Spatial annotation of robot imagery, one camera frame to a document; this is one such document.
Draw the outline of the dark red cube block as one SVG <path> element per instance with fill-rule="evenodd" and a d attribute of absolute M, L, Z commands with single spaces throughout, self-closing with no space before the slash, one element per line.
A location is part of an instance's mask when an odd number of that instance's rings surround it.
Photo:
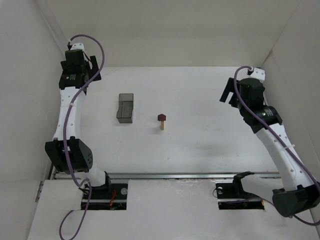
<path fill-rule="evenodd" d="M 166 121 L 166 117 L 165 116 L 159 116 L 158 117 L 158 121 L 164 122 L 164 121 Z"/>

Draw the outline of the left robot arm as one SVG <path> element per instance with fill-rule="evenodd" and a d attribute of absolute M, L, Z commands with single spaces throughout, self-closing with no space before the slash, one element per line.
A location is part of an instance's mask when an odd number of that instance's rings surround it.
<path fill-rule="evenodd" d="M 112 184 L 108 174 L 94 164 L 92 150 L 80 137 L 81 110 L 87 95 L 83 86 L 98 72 L 97 59 L 87 56 L 84 45 L 77 43 L 65 52 L 60 64 L 58 124 L 52 141 L 45 143 L 45 152 L 58 173 L 70 174 L 70 163 L 76 178 L 89 179 L 94 191 L 109 192 Z"/>

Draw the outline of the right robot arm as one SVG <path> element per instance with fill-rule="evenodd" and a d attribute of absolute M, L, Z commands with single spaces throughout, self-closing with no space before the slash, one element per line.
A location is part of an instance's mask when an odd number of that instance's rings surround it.
<path fill-rule="evenodd" d="M 262 142 L 280 175 L 281 183 L 246 171 L 236 174 L 232 183 L 220 183 L 223 193 L 219 199 L 234 199 L 234 205 L 252 199 L 270 201 L 278 213 L 287 218 L 294 217 L 320 203 L 320 183 L 303 165 L 291 144 L 278 111 L 265 104 L 265 87 L 256 78 L 235 80 L 229 78 L 220 97 L 239 110 L 244 122 Z"/>

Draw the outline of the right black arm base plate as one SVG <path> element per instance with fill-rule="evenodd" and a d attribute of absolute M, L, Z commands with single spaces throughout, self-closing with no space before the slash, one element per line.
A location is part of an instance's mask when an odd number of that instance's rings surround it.
<path fill-rule="evenodd" d="M 232 182 L 220 182 L 215 185 L 219 210 L 264 210 L 263 201 L 255 194 L 238 188 Z"/>

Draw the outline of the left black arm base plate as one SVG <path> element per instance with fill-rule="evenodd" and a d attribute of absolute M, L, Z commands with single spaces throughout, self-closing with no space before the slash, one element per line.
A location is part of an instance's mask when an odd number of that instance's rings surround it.
<path fill-rule="evenodd" d="M 110 188 L 105 185 L 92 187 L 88 210 L 122 211 L 127 209 L 128 184 L 112 183 Z"/>

